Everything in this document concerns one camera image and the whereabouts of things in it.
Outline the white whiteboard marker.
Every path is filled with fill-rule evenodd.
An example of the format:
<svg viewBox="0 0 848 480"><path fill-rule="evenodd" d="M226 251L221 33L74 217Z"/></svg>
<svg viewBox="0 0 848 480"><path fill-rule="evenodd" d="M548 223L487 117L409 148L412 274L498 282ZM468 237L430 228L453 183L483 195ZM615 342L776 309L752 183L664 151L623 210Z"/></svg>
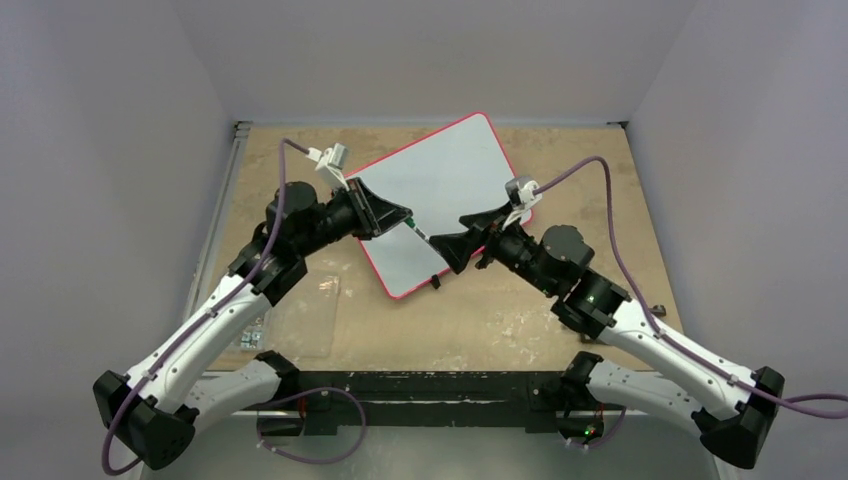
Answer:
<svg viewBox="0 0 848 480"><path fill-rule="evenodd" d="M421 230L419 227L417 227L417 226L413 227L413 231L424 242L429 241L429 236L423 230Z"/></svg>

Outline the pink framed whiteboard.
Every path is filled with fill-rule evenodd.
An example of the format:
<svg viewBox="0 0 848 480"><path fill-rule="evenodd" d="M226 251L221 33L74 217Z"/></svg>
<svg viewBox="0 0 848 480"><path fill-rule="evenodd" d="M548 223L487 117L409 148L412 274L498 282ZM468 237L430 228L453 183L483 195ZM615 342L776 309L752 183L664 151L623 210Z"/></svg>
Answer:
<svg viewBox="0 0 848 480"><path fill-rule="evenodd" d="M474 112L346 174L412 210L428 236L461 232L459 217L503 205L517 176L490 117ZM401 299L449 271L408 225L360 243L380 284Z"/></svg>

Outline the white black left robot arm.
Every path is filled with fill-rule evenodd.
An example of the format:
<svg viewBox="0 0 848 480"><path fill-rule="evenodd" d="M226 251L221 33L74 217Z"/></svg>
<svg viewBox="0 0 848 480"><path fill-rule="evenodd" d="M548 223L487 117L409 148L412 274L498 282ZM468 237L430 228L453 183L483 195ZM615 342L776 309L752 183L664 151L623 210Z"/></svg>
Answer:
<svg viewBox="0 0 848 480"><path fill-rule="evenodd" d="M310 255L345 237L378 238L412 215L358 177L344 180L325 202L309 183L282 183L208 299L127 372L107 370L95 380L106 429L103 472L119 476L138 464L162 469L219 419L252 405L284 409L307 396L300 370L273 350L207 385L201 378L239 332L307 275Z"/></svg>

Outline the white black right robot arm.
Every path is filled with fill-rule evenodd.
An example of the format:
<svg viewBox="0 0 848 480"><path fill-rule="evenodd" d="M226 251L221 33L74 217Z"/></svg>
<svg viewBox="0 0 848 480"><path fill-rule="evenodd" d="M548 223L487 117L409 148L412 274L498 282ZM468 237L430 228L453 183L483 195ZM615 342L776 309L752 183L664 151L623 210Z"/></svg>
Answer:
<svg viewBox="0 0 848 480"><path fill-rule="evenodd" d="M568 329L618 348L651 367L640 374L599 360L564 376L561 392L576 407L592 400L663 418L698 436L713 456L740 469L755 467L776 419L784 377L752 369L708 350L669 327L626 290L593 270L594 250L572 225L549 227L540 239L505 208L463 215L462 233L433 235L430 246L459 274L498 262L553 299Z"/></svg>

